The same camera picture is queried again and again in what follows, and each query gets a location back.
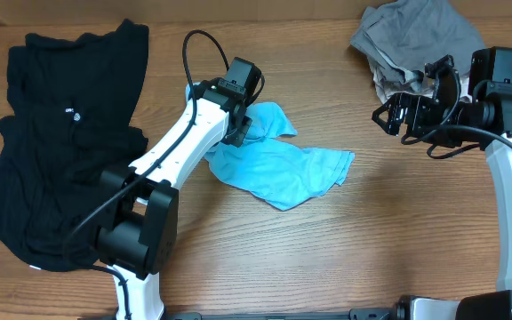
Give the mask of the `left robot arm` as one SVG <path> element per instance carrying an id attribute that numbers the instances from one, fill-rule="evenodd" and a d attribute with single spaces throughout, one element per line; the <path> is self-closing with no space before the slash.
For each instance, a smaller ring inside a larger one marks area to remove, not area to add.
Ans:
<path id="1" fill-rule="evenodd" d="M 104 193 L 125 189 L 91 224 L 89 243 L 114 274 L 116 319 L 161 319 L 159 272 L 177 237 L 179 191 L 220 143 L 240 147 L 246 114 L 264 84 L 250 61 L 234 58 L 227 74 L 194 85 L 178 122 L 142 157 L 101 174 Z"/>

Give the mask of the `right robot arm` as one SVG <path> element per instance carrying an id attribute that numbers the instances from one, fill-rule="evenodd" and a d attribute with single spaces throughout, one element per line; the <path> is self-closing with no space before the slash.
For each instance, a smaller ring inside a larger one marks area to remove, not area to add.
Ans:
<path id="1" fill-rule="evenodd" d="M 402 144 L 426 142 L 431 156 L 448 148 L 445 158 L 471 149 L 485 153 L 497 202 L 500 265 L 495 292 L 461 300 L 403 296 L 383 319 L 512 319 L 512 48 L 494 46 L 473 53 L 470 101 L 461 99 L 460 77 L 450 55 L 429 63 L 432 97 L 393 94 L 375 109 L 372 120 Z"/>

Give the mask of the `light blue t-shirt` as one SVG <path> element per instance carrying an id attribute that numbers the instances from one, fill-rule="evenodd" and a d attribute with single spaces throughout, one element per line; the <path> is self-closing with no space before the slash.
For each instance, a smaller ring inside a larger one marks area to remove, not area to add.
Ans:
<path id="1" fill-rule="evenodd" d="M 299 148 L 281 141 L 281 137 L 294 137 L 298 132 L 275 102 L 253 104 L 247 115 L 252 123 L 241 147 L 219 143 L 204 155 L 219 181 L 282 211 L 324 196 L 344 183 L 355 160 L 353 152 Z"/>

